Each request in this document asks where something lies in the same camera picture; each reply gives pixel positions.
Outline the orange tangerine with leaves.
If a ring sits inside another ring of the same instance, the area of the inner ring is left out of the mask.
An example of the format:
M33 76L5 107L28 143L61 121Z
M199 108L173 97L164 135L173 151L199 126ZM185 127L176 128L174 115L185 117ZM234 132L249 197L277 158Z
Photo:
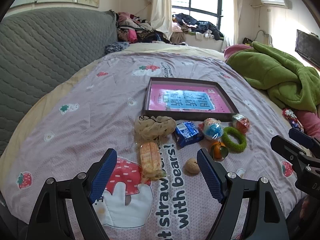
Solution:
M215 161L223 161L229 154L229 151L223 142L215 141L211 144L209 153Z

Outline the blue surprise egg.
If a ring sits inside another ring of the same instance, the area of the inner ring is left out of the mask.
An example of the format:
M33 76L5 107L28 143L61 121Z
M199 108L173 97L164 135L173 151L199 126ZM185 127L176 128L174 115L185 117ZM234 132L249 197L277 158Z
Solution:
M223 135L221 121L214 118L205 119L198 127L207 140L216 141Z

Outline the walnut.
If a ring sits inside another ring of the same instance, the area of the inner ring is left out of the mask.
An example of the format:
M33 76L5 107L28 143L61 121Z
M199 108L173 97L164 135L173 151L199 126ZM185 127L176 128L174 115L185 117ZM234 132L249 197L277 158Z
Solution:
M197 160L195 158L190 158L186 161L184 165L185 170L189 174L199 174L200 173L200 168L197 163Z

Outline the blue snack packet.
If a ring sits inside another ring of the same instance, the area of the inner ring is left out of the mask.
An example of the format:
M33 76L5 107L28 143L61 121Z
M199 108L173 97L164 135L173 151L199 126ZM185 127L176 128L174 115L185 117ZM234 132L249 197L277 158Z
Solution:
M187 145L195 144L204 139L204 135L191 121L178 124L175 128L174 135L176 137L178 146L181 148Z

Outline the cracker pack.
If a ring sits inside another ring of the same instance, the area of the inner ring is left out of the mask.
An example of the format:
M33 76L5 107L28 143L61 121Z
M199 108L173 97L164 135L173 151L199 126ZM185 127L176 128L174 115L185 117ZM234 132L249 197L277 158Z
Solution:
M146 142L141 145L140 162L142 183L146 183L149 180L159 180L166 176L162 170L161 155L155 142Z

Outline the beige scrunchie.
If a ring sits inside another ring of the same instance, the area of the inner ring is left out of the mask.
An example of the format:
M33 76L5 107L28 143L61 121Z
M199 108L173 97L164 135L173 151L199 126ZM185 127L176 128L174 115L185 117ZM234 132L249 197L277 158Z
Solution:
M172 134L176 128L176 121L168 116L148 117L144 115L135 120L134 128L144 140L150 141Z

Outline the pink pillow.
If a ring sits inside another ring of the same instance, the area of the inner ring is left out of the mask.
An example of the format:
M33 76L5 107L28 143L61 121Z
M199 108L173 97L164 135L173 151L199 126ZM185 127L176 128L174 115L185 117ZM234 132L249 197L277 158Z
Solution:
M316 113L295 111L295 115L304 127L305 133L313 138L320 139L320 119Z

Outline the candy wrappers pile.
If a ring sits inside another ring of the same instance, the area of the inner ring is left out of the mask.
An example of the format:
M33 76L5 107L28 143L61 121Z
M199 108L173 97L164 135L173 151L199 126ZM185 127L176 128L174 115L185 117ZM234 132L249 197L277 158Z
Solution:
M283 109L283 116L288 120L292 128L304 133L304 127L298 120L293 110L289 108Z

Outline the green fleece blanket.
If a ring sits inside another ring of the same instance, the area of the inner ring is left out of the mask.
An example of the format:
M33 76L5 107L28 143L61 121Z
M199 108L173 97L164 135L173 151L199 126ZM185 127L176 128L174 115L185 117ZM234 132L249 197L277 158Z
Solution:
M225 49L225 62L255 89L265 90L278 107L316 113L319 73L292 55L254 41L245 49Z

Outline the red surprise egg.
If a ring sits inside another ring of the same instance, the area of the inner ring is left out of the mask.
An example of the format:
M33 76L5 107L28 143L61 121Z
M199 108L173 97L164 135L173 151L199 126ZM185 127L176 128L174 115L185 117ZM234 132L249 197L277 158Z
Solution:
M242 134L246 134L250 128L249 119L242 114L233 115L232 125Z

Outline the dark shallow box tray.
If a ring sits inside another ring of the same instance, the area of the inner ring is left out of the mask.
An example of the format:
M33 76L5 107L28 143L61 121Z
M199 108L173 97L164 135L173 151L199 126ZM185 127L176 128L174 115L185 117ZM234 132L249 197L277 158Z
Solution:
M203 121L215 118L232 121L239 113L217 82L151 77L144 100L147 116L169 116L175 120Z

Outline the white air conditioner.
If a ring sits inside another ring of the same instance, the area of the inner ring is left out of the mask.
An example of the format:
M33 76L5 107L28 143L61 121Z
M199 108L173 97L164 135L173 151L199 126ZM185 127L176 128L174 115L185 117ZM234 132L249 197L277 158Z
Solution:
M260 0L262 4L276 5L281 7L287 6L287 0Z

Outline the pink strawberry bedsheet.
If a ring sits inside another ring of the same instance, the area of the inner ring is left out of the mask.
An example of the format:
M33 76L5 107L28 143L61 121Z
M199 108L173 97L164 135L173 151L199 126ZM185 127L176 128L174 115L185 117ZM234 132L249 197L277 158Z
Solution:
M159 142L166 177L140 182L141 139L134 130L151 77L217 82L251 123L244 152L222 164L241 178L267 177L288 215L304 197L296 175L272 151L273 136L289 126L272 105L230 66L216 59L160 53L107 56L54 104L18 149L1 193L10 213L27 223L45 180L71 179L98 161L107 149L118 154L103 198L94 203L111 239L205 239L220 204L201 174L184 165L210 145L202 140L181 148L172 136Z

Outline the clothes pile on windowsill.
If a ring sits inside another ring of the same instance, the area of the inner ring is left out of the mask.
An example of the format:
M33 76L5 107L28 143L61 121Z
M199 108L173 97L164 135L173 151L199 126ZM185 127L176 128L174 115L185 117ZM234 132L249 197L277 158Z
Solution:
M223 41L224 35L209 21L198 21L184 13L172 15L172 31L174 33L183 32L190 35L201 34L205 38L212 38L216 41Z

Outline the right cream curtain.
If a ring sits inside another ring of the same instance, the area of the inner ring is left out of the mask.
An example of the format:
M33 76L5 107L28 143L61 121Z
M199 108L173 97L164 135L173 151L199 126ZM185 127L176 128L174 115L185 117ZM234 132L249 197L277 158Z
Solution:
M228 46L238 42L242 4L243 0L222 0L221 32Z

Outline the cream curtain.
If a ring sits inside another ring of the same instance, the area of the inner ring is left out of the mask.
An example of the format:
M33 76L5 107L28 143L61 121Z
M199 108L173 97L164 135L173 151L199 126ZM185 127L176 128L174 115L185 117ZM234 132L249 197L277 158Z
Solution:
M222 0L221 32L228 46L238 42L242 4L243 0Z
M171 0L152 0L150 23L154 30L164 34L166 39L172 35Z

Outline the grey quilted headboard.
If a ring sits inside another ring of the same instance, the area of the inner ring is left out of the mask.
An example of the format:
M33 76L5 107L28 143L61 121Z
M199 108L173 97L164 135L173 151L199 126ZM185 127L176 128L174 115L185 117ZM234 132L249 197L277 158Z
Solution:
M114 11L42 8L1 21L1 150L27 112L117 40Z

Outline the left cream curtain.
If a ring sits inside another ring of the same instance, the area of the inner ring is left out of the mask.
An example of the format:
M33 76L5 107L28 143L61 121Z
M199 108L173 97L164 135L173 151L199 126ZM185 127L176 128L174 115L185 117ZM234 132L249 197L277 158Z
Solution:
M171 0L152 0L150 23L154 30L164 34L166 39L172 35Z

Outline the dark patterned cloth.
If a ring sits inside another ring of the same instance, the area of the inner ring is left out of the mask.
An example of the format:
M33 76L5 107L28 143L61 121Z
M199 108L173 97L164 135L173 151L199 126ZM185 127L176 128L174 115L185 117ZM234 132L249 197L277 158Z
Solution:
M120 52L129 47L129 42L114 42L113 44L107 45L105 47L105 55Z

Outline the clothes pile by headboard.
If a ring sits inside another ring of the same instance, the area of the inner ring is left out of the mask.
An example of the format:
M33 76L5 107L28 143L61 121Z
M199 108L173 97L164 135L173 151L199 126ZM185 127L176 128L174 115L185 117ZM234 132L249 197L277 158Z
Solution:
M171 44L166 36L153 29L147 20L141 20L140 17L128 12L116 13L116 19L119 42L129 42L129 44L164 42Z

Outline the wall television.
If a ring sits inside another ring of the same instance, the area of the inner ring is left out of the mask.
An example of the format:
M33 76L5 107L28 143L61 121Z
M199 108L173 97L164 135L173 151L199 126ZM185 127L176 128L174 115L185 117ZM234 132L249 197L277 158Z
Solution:
M312 66L320 68L320 40L318 35L297 30L295 52Z

